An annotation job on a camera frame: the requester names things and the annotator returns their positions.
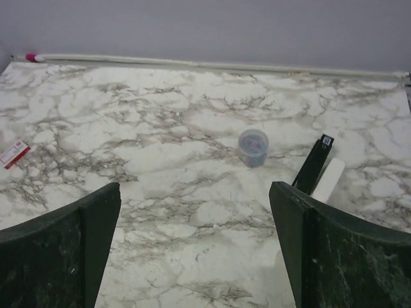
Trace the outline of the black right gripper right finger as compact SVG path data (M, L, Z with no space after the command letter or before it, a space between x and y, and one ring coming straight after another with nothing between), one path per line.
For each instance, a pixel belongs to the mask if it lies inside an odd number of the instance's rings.
M410 307L410 234L273 182L270 206L297 307Z

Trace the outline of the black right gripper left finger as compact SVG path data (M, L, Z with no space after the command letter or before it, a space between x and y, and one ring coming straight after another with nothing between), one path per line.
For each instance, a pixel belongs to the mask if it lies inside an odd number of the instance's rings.
M94 307L121 208L119 184L1 231L1 307Z

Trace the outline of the white stapler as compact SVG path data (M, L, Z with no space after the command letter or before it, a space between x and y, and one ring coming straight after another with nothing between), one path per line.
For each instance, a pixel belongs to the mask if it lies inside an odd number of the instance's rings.
M345 163L338 158L333 158L325 168L325 171L320 177L320 180L312 192L311 197L319 202L327 203L332 192L337 186L344 169Z

